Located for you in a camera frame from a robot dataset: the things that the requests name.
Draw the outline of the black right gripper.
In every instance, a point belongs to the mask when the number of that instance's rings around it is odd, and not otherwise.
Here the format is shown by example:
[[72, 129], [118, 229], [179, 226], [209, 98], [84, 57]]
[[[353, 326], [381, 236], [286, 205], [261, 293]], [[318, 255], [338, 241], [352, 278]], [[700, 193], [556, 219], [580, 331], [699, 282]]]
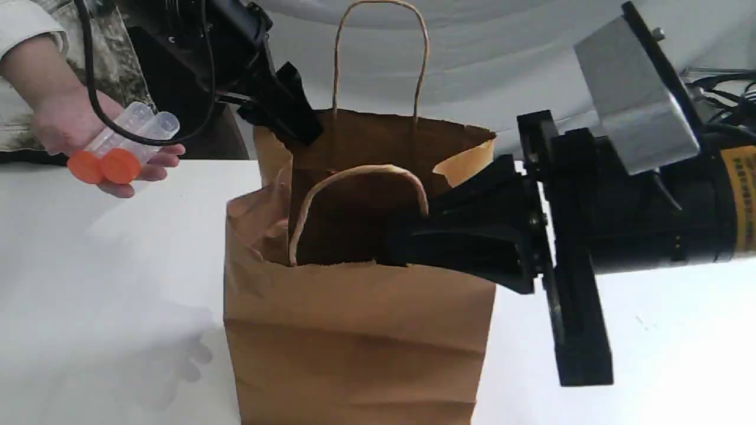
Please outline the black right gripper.
[[394, 263], [480, 277], [518, 294], [534, 293], [535, 277], [543, 272], [560, 384], [613, 385], [612, 350], [579, 200], [588, 180], [581, 148], [588, 148], [593, 136], [588, 129], [559, 134], [550, 110], [521, 115], [517, 124], [527, 175], [541, 183], [550, 208], [553, 258], [548, 269], [546, 239], [523, 229], [535, 196], [512, 155], [495, 158], [431, 199], [428, 219], [433, 223], [387, 234], [389, 257]]

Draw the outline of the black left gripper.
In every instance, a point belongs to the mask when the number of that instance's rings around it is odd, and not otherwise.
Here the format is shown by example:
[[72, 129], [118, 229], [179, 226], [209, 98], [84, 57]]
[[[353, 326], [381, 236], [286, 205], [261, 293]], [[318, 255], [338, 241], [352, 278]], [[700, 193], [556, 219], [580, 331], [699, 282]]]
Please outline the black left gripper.
[[197, 80], [210, 95], [207, 112], [231, 100], [242, 118], [278, 135], [312, 145], [323, 133], [299, 70], [287, 62], [275, 72], [268, 48], [272, 19], [254, 1], [197, 1], [200, 45], [207, 72]]

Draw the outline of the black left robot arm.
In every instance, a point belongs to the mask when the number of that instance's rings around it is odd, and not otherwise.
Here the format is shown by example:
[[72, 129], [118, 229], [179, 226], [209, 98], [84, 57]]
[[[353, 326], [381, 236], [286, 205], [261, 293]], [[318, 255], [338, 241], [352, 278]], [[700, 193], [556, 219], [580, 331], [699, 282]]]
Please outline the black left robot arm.
[[276, 69], [268, 45], [273, 21], [257, 3], [241, 1], [75, 1], [83, 29], [84, 75], [94, 93], [95, 27], [119, 12], [134, 21], [141, 65], [157, 106], [177, 115], [189, 159], [245, 159], [243, 138], [229, 105], [243, 120], [284, 140], [310, 145], [323, 132], [299, 70]]

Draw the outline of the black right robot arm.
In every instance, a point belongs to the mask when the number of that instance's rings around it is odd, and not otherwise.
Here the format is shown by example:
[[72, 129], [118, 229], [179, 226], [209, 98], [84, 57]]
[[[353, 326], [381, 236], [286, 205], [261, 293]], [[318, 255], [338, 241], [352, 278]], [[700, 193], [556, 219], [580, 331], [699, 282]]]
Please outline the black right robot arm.
[[517, 118], [526, 173], [495, 159], [390, 225], [388, 258], [484, 278], [520, 294], [541, 277], [559, 382], [612, 385], [598, 274], [754, 255], [754, 135], [704, 125], [697, 156], [629, 175], [607, 137], [559, 134], [550, 111]]

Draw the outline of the person's right hand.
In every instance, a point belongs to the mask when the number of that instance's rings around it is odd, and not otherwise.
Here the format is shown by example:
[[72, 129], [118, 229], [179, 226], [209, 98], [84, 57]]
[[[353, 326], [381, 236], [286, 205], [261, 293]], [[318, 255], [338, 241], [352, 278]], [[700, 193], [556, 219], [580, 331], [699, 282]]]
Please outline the person's right hand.
[[[51, 155], [81, 150], [105, 129], [89, 102], [85, 86], [72, 86], [48, 94], [35, 104], [32, 132]], [[186, 153], [184, 145], [172, 145], [156, 153], [141, 169], [138, 181], [162, 181], [168, 168], [179, 165], [180, 156]]]

